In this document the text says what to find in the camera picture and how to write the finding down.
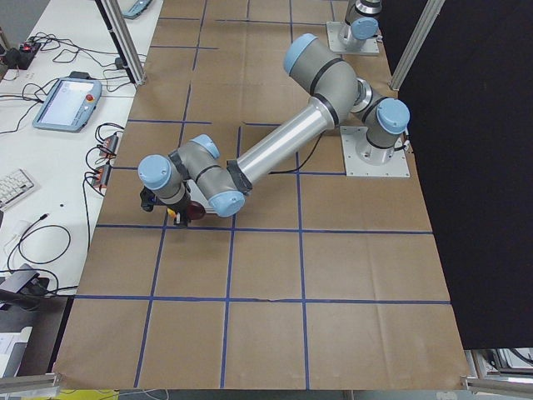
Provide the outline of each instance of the black curtain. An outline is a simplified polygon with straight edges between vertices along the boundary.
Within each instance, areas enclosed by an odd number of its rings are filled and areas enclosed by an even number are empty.
[[[384,0],[392,71],[425,4]],[[465,348],[533,347],[531,38],[531,0],[447,0],[400,90]]]

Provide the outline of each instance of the white keyboard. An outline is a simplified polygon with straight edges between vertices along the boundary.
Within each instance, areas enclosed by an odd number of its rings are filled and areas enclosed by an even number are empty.
[[[37,184],[22,169],[0,177],[0,210],[18,203],[35,189]]]

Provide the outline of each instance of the tablet screen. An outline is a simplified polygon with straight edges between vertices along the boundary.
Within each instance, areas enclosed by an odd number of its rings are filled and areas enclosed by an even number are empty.
[[[64,81],[56,90],[47,110],[41,116],[41,123],[72,125],[77,112],[92,90],[94,83]]]

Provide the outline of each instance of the light blue cap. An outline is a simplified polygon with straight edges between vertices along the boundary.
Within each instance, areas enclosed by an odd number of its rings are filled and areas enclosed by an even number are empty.
[[[218,193],[209,199],[209,205],[219,217],[230,217],[244,205],[244,195],[237,190]]]
[[[296,64],[296,60],[315,39],[317,39],[315,35],[304,33],[292,43],[286,51],[285,59],[283,60],[283,68],[285,68],[286,73],[291,74],[292,67]]]
[[[158,190],[170,180],[171,164],[168,158],[154,154],[143,158],[137,173],[144,186],[150,190]]]
[[[387,132],[399,135],[407,128],[411,119],[409,108],[395,98],[386,98],[377,106],[377,120]]]
[[[197,143],[205,148],[213,156],[213,158],[217,159],[220,157],[220,152],[218,151],[217,145],[206,134],[196,136],[191,140],[191,142]]]
[[[351,35],[355,39],[367,40],[377,33],[379,24],[372,17],[362,17],[357,19],[350,27]]]

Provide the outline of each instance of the white desk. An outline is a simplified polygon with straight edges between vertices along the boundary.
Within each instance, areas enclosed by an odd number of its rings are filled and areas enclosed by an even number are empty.
[[[139,54],[148,54],[153,32],[156,27],[157,18],[161,11],[162,0],[153,0],[148,9],[137,19],[127,20],[127,27],[132,35],[136,50]],[[52,0],[45,9],[41,18],[32,30],[30,36],[37,33],[53,33],[58,38],[71,39],[78,46],[90,48],[102,52],[116,53],[111,36],[106,29],[102,16],[93,0]],[[56,43],[50,43],[49,48],[54,48]],[[0,93],[21,93],[22,88],[27,83],[36,83],[40,86],[46,82],[59,77],[66,77],[71,71],[82,71],[89,73],[96,79],[104,78],[103,67],[100,67],[87,54],[80,53],[74,62],[57,63],[52,60],[63,50],[71,49],[62,45],[59,49],[38,52],[32,65],[27,71],[20,71],[19,76],[14,81],[3,80],[0,82]],[[107,55],[91,53],[101,64],[113,63],[118,54]],[[60,59],[68,60],[72,54],[65,53]],[[6,79],[13,79],[16,70],[10,70],[6,74]],[[126,72],[106,72],[108,77],[125,76]],[[113,90],[117,85],[127,83],[127,77],[112,79],[109,87]],[[133,97],[135,87],[132,84],[121,87],[116,92],[108,92],[105,82],[102,95],[114,97]]]
[[[133,41],[139,53],[147,54],[155,30],[163,0],[153,0],[152,4],[138,19],[127,21]],[[54,33],[58,38],[70,38],[77,45],[104,52],[116,52],[111,37],[93,0],[51,0],[32,34]],[[80,54],[76,62],[69,64],[53,63],[52,58],[66,48],[51,52],[40,52],[27,71],[21,71],[14,81],[0,82],[0,93],[20,94],[27,83],[43,85],[51,79],[67,76],[71,71],[90,73],[95,78],[102,77],[103,68],[89,57]],[[96,54],[102,63],[110,63],[115,56]],[[6,78],[12,78],[11,71]],[[115,84],[127,79],[111,81]],[[20,220],[30,223],[44,213],[50,216],[38,226],[62,225],[72,235],[70,248],[56,262],[42,266],[55,272],[62,287],[77,285],[87,256],[87,222],[83,204],[82,179],[87,171],[85,155],[97,144],[95,128],[101,123],[117,123],[125,126],[132,106],[135,88],[127,85],[114,93],[104,90],[97,109],[86,127],[78,133],[53,132],[35,129],[32,120],[40,106],[36,106],[26,116],[17,132],[0,135],[0,176],[16,168],[27,171],[40,188],[20,203],[10,207],[4,215],[0,229],[0,247],[12,237],[14,226]],[[32,102],[2,100],[0,102],[0,132],[14,129],[19,118]],[[102,129],[105,137],[115,129]],[[98,158],[98,151],[92,152],[90,163]],[[87,204],[92,230],[97,221],[102,198],[87,187]],[[60,253],[66,244],[66,235],[59,230],[43,230],[24,243],[24,251],[36,260],[47,260]],[[0,267],[6,256],[0,251]],[[12,258],[12,268],[18,268],[22,259]]]

